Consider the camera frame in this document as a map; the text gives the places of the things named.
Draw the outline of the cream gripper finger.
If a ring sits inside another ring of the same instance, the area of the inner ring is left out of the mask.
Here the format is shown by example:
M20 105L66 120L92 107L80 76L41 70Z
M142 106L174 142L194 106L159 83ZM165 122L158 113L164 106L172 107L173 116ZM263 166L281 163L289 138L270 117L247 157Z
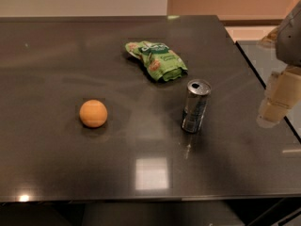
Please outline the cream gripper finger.
M274 127L300 100L301 68L288 65L281 73L272 72L259 107L258 125L262 128Z

